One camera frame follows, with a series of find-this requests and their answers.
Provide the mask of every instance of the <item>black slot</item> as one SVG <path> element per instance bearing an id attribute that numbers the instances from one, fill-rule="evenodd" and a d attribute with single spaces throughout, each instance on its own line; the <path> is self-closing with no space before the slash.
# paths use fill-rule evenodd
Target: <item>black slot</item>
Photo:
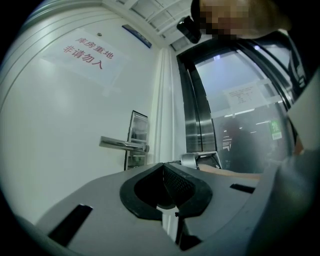
<path id="1" fill-rule="evenodd" d="M 243 191 L 246 193 L 250 193 L 250 194 L 252 194 L 255 191 L 255 188 L 252 186 L 245 186 L 245 185 L 240 185 L 240 184 L 232 184 L 230 186 L 230 188 L 232 188 L 234 190 L 239 190 L 239 191 Z"/>
<path id="2" fill-rule="evenodd" d="M 48 236 L 66 247 L 91 211 L 92 207 L 79 204 Z"/>

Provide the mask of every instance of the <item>person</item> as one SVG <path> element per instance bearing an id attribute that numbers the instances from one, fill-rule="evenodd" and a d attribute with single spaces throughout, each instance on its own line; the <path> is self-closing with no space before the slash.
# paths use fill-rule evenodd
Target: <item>person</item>
<path id="1" fill-rule="evenodd" d="M 319 66 L 317 8 L 290 0 L 193 0 L 191 16 L 206 34 L 256 39 L 279 29 L 288 31 L 288 71 L 297 99 Z"/>

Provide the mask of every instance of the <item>glass panel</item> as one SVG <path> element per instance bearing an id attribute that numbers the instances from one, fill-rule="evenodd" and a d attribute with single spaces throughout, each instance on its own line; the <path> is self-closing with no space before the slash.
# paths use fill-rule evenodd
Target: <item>glass panel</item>
<path id="1" fill-rule="evenodd" d="M 291 154 L 282 99 L 255 63 L 234 51 L 196 68 L 209 102 L 223 169 L 262 173 Z"/>
<path id="2" fill-rule="evenodd" d="M 292 89 L 292 83 L 291 79 L 288 75 L 288 73 L 274 60 L 273 57 L 271 57 L 269 53 L 271 53 L 273 56 L 275 56 L 284 66 L 286 69 L 288 69 L 289 66 L 289 60 L 290 60 L 290 51 L 287 48 L 279 47 L 275 44 L 272 45 L 265 45 L 264 48 L 268 51 L 264 51 L 261 49 L 258 45 L 254 46 L 254 48 L 259 51 L 264 57 L 266 57 L 272 65 L 274 65 L 283 75 L 283 77 L 289 82 L 290 88 L 287 88 L 288 92 Z"/>

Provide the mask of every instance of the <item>gray plastic surface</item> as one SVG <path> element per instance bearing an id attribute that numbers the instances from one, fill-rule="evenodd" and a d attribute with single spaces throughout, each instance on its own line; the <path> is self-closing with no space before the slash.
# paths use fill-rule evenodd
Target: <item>gray plastic surface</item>
<path id="1" fill-rule="evenodd" d="M 244 206 L 252 194 L 230 188 L 240 184 L 255 188 L 256 179 L 223 176 L 196 169 L 185 168 L 179 164 L 172 166 L 205 181 L 212 189 L 212 199 L 200 216 L 186 218 L 189 234 L 204 241 L 227 224 Z"/>
<path id="2" fill-rule="evenodd" d="M 48 234 L 78 204 L 93 207 L 75 234 L 69 249 L 86 256 L 166 256 L 180 251 L 162 228 L 161 221 L 137 218 L 122 204 L 121 185 L 155 164 L 95 179 L 56 205 L 37 223 Z"/>

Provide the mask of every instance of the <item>door handle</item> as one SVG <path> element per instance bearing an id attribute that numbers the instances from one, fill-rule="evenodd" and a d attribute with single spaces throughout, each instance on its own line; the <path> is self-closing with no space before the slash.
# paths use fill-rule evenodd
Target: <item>door handle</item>
<path id="1" fill-rule="evenodd" d="M 134 142 L 123 141 L 115 138 L 109 138 L 101 136 L 100 138 L 100 147 L 116 149 L 116 150 L 126 150 L 126 151 L 135 151 L 135 152 L 149 152 L 149 146 Z"/>

